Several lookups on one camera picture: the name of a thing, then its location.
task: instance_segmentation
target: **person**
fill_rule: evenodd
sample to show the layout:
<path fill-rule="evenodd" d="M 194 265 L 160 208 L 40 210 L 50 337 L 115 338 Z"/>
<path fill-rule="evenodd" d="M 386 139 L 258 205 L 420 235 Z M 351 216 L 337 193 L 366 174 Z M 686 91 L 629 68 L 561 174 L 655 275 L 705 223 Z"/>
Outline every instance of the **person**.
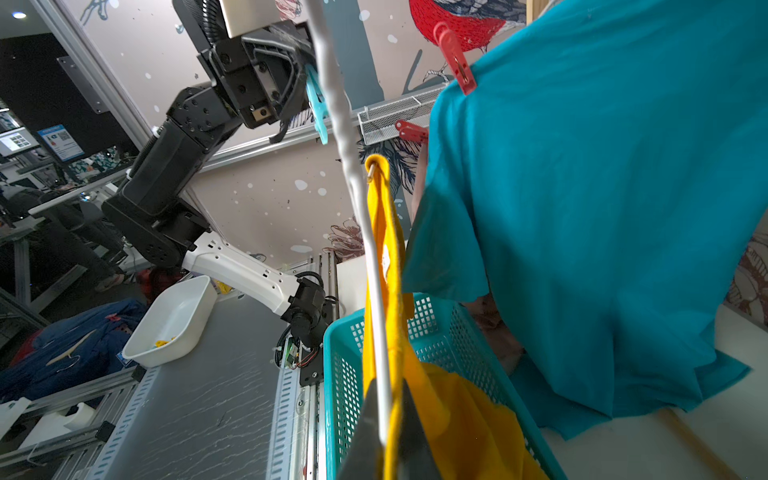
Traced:
<path fill-rule="evenodd" d="M 2 184 L 0 185 L 0 192 L 6 200 L 4 202 L 5 207 L 11 215 L 16 217 L 27 217 L 29 209 L 41 204 L 42 192 L 34 188 Z M 95 278 L 98 279 L 94 287 L 97 293 L 123 283 L 124 275 L 122 273 L 116 272 L 115 268 L 101 259 L 91 248 L 88 248 L 69 231 L 69 228 L 82 222 L 82 214 L 77 209 L 72 205 L 59 204 L 44 210 L 42 215 L 48 221 L 42 223 L 38 227 L 38 231 L 63 258 L 70 263 L 77 263 L 88 268 L 94 274 Z M 89 240 L 108 249 L 114 248 L 113 243 L 116 243 L 115 240 L 96 228 L 86 227 L 83 233 L 84 237 L 90 237 Z"/>

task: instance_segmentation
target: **blue jacket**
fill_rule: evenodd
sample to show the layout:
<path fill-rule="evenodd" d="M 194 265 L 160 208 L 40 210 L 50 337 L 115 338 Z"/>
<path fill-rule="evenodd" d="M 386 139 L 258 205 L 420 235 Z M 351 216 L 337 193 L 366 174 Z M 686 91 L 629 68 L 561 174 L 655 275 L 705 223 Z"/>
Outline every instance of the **blue jacket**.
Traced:
<path fill-rule="evenodd" d="M 45 327 L 32 343 L 35 351 L 0 373 L 0 401 L 39 399 L 119 371 L 123 364 L 117 354 L 131 336 L 127 331 L 133 332 L 146 312 L 146 306 L 129 299 Z M 75 345 L 68 356 L 46 365 Z"/>

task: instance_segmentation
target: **clothespin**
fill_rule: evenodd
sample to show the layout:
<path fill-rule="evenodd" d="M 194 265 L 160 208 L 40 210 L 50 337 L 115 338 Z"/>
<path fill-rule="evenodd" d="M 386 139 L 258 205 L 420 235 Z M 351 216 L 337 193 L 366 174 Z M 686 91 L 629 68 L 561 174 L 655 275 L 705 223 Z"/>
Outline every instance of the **clothespin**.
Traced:
<path fill-rule="evenodd" d="M 320 90 L 317 72 L 310 64 L 305 65 L 304 71 L 306 71 L 306 97 L 310 101 L 312 115 L 315 116 L 315 131 L 320 134 L 320 141 L 325 145 L 328 143 L 328 130 L 323 119 L 329 117 L 330 114 L 323 97 L 323 91 Z"/>
<path fill-rule="evenodd" d="M 448 27 L 445 22 L 440 22 L 435 25 L 435 29 L 432 34 L 437 40 L 437 45 L 442 51 L 442 56 L 445 57 L 445 61 L 448 62 L 448 66 L 453 72 L 453 76 L 456 77 L 458 86 L 464 92 L 464 95 L 471 94 L 478 86 L 475 81 L 475 76 L 472 75 L 472 70 L 469 69 L 469 63 L 464 56 L 462 46 L 458 43 L 456 33 Z"/>
<path fill-rule="evenodd" d="M 403 140 L 414 141 L 423 144 L 429 139 L 429 130 L 418 125 L 414 125 L 409 121 L 398 120 L 395 122 L 395 129 L 398 131 L 400 138 Z"/>

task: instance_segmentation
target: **wire mesh basket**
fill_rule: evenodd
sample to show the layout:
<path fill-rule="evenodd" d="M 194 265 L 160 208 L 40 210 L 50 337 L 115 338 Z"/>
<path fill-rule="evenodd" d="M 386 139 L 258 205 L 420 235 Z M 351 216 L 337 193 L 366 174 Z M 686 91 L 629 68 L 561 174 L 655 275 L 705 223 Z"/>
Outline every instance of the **wire mesh basket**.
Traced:
<path fill-rule="evenodd" d="M 418 358 L 458 373 L 493 402 L 509 407 L 518 417 L 528 451 L 547 476 L 565 480 L 549 445 L 466 309 L 448 300 L 419 294 L 414 297 L 415 315 L 408 321 L 408 336 Z M 335 321 L 323 338 L 329 480 L 341 469 L 362 406 L 363 314 L 359 310 Z"/>
<path fill-rule="evenodd" d="M 395 122 L 409 121 L 420 127 L 429 126 L 429 113 L 437 100 L 437 96 L 447 84 L 429 90 L 419 91 L 408 97 L 366 107 L 357 114 L 360 120 L 362 140 L 366 145 L 375 144 L 398 136 Z"/>

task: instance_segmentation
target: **red clothespin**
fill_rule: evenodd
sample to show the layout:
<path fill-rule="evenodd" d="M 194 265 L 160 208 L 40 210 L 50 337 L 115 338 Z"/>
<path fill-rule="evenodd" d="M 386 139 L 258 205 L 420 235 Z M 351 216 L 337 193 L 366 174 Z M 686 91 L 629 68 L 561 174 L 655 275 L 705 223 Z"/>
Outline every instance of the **red clothespin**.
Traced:
<path fill-rule="evenodd" d="M 469 69 L 469 63 L 467 63 L 467 58 L 464 56 L 461 44 L 458 43 L 456 33 L 448 27 L 447 23 L 440 22 L 435 25 L 432 34 L 435 36 L 445 61 L 448 62 L 448 66 L 451 68 L 453 76 L 456 77 L 458 86 L 462 89 L 464 95 L 471 94 L 478 84 L 475 81 L 475 76 L 472 75 L 472 70 Z"/>
<path fill-rule="evenodd" d="M 418 125 L 414 125 L 409 121 L 398 120 L 395 122 L 395 129 L 398 131 L 400 138 L 407 141 L 415 141 L 420 144 L 426 143 L 429 139 L 429 130 Z"/>

